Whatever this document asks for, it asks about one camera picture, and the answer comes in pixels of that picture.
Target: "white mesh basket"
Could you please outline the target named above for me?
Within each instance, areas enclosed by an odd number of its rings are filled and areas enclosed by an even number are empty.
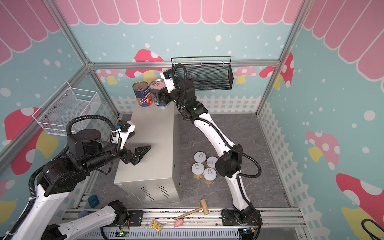
[[[42,110],[49,99],[32,115],[48,134],[67,136],[65,129],[70,120],[95,114],[101,106],[98,92],[72,88],[68,82],[67,84],[69,87],[63,90],[48,107]],[[90,121],[91,119],[87,119],[75,123],[72,126],[72,133],[85,129]]]

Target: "large tin can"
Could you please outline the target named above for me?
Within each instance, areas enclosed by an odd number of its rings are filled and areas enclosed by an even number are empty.
[[[140,106],[147,107],[152,104],[152,96],[148,83],[143,81],[137,82],[133,84],[132,88]]]
[[[164,98],[160,97],[160,93],[167,91],[166,83],[163,80],[157,79],[149,85],[151,90],[152,99],[159,107],[165,107],[169,104]]]

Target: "black mounting plate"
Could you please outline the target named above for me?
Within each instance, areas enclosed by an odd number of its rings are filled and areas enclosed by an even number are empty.
[[[256,209],[257,212],[253,213],[252,214],[252,217],[258,219],[258,215],[260,216],[260,211]],[[221,211],[221,216],[222,216],[222,221],[223,221],[223,226],[238,226],[240,225],[237,221],[236,221],[236,217],[235,217],[235,210],[233,209],[223,209]],[[260,221],[258,223],[259,226],[263,225],[263,221],[261,220],[260,218]],[[251,218],[251,220],[249,222],[247,222],[246,224],[243,224],[243,226],[255,226],[256,225],[256,221]]]
[[[141,226],[141,221],[143,219],[143,213],[144,211],[139,211],[139,210],[133,210],[133,211],[128,211],[129,217],[131,218],[129,220],[129,227],[139,227]]]

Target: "marble floor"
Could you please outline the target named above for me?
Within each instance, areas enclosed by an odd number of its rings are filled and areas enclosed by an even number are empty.
[[[262,174],[255,179],[244,178],[248,197],[255,207],[288,207],[283,187],[277,175],[268,147],[264,140],[255,114],[212,114],[212,119],[222,132],[235,144],[243,146],[244,153],[256,159]],[[232,196],[227,182],[218,175],[215,182],[208,185],[201,179],[192,177],[190,166],[197,151],[215,156],[215,150],[204,134],[191,122],[179,116],[180,121],[180,157],[181,157],[181,201],[162,204],[143,204],[113,183],[118,163],[113,164],[110,174],[99,174],[91,191],[96,194],[102,208],[113,200],[120,200],[129,209],[138,208],[197,208],[200,199],[206,199],[209,207],[232,207]],[[254,163],[243,158],[242,172],[254,174]]]

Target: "black mesh basket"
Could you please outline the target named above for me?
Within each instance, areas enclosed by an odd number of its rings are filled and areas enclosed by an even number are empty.
[[[184,64],[187,69],[187,79],[193,79],[195,90],[231,90],[233,73],[230,56],[180,57],[171,58],[172,69],[178,64]],[[184,78],[182,68],[177,68],[175,76]]]

